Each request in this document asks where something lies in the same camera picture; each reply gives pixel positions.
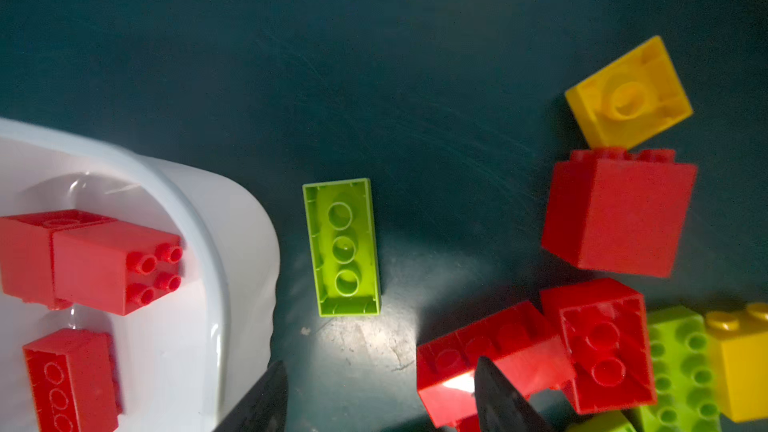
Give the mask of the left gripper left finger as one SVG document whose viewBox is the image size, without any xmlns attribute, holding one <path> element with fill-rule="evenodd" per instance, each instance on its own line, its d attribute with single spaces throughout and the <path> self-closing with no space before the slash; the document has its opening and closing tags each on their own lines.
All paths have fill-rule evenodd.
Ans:
<svg viewBox="0 0 768 432">
<path fill-rule="evenodd" d="M 214 432 L 281 432 L 285 430 L 289 384 L 282 361 L 262 377 L 217 425 Z"/>
</svg>

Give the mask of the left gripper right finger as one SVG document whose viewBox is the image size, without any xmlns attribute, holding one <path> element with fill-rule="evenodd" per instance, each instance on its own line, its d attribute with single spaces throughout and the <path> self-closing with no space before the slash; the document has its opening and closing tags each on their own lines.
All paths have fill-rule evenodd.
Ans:
<svg viewBox="0 0 768 432">
<path fill-rule="evenodd" d="M 488 357 L 478 359 L 474 382 L 481 431 L 554 431 Z"/>
</svg>

